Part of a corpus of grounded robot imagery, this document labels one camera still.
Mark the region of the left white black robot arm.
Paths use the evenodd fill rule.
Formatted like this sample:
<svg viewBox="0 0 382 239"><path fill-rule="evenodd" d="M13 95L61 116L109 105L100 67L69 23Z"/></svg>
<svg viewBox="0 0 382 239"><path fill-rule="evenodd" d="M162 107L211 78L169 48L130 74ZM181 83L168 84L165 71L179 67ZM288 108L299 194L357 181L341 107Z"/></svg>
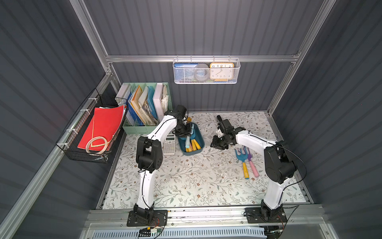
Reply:
<svg viewBox="0 0 382 239"><path fill-rule="evenodd" d="M164 154L164 142L169 134L186 136L191 133L187 123L187 109L178 105L174 110L168 110L160 123L147 136L141 136L137 141L136 163L140 174L140 189L135 211L150 211L154 205L154 182L157 170L161 167Z"/></svg>

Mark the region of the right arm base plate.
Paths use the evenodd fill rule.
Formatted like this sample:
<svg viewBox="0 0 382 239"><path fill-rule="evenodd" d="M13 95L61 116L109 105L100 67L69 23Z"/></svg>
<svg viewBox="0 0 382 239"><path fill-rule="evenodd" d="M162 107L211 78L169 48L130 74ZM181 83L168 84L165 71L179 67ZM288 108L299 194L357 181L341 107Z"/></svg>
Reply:
<svg viewBox="0 0 382 239"><path fill-rule="evenodd" d="M267 207L245 208L243 215L249 224L287 222L286 214L281 207L274 210L268 209Z"/></svg>

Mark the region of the teal plastic storage box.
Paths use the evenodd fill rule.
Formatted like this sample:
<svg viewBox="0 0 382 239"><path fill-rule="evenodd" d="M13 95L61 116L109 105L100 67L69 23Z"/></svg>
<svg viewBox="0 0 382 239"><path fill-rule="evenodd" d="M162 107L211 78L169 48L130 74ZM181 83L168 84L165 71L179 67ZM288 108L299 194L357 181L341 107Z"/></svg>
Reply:
<svg viewBox="0 0 382 239"><path fill-rule="evenodd" d="M193 123L192 131L188 136L178 137L180 150L184 156L192 156L201 153L205 142L199 127Z"/></svg>

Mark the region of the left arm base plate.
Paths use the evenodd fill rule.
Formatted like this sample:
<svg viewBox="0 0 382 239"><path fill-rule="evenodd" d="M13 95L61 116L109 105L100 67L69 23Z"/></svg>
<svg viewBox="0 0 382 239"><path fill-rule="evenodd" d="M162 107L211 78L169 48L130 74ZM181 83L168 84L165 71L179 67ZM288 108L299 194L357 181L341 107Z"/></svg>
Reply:
<svg viewBox="0 0 382 239"><path fill-rule="evenodd" d="M141 210L130 211L127 219L127 227L163 227L167 225L167 210Z"/></svg>

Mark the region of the light blue rake pale handle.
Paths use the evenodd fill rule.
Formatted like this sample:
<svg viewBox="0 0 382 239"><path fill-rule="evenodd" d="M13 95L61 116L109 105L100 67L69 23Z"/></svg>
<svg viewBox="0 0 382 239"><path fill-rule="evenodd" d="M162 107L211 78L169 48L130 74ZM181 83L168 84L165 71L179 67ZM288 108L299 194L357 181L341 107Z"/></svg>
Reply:
<svg viewBox="0 0 382 239"><path fill-rule="evenodd" d="M186 136L185 148L188 148L190 146L191 139L193 138L193 135L194 135L194 124L190 123L190 126L191 126L191 131Z"/></svg>

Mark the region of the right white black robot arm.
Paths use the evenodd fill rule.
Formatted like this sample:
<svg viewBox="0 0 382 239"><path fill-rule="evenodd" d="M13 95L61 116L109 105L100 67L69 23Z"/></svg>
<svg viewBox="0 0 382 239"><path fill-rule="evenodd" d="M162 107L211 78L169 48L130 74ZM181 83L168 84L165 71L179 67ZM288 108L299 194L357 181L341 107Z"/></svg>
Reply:
<svg viewBox="0 0 382 239"><path fill-rule="evenodd" d="M217 116L217 135L213 137L211 147L219 150L230 145L240 144L264 157L265 172L269 178L268 189L261 202L262 217L269 220L281 211L281 199L284 189L297 171L294 159L297 158L284 141L268 141L250 133L243 127L234 128L228 119Z"/></svg>

